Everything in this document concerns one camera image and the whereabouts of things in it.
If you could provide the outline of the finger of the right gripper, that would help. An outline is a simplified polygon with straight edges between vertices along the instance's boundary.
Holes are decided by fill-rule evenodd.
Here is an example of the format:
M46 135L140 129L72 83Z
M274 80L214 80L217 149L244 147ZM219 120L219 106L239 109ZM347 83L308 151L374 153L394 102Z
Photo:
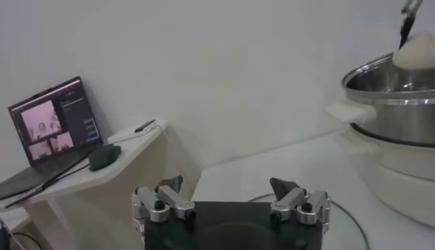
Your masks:
M407 0L402 6L401 14L404 15L404 20L400 28L399 48L401 48L407 42L408 36L415 23L417 12L422 3L423 0Z

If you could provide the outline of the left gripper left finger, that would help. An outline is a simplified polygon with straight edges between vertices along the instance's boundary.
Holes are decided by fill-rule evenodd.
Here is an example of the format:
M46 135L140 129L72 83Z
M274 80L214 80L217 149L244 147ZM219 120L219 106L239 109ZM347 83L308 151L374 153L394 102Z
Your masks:
M182 221L194 221L195 204L179 194L183 180L183 177L178 175L163 179L153 190L148 187L137 187L131 195L133 219L149 219L154 223L163 223L169 220L172 211L175 217Z

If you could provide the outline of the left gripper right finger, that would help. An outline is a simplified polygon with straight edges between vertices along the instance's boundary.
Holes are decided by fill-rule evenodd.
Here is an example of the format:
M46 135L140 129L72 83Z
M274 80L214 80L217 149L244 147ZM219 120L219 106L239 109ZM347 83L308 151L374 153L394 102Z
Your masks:
M271 203L270 219L279 225L295 217L302 225L330 224L330 198L326 191L309 193L293 181L275 177L269 183L276 200Z

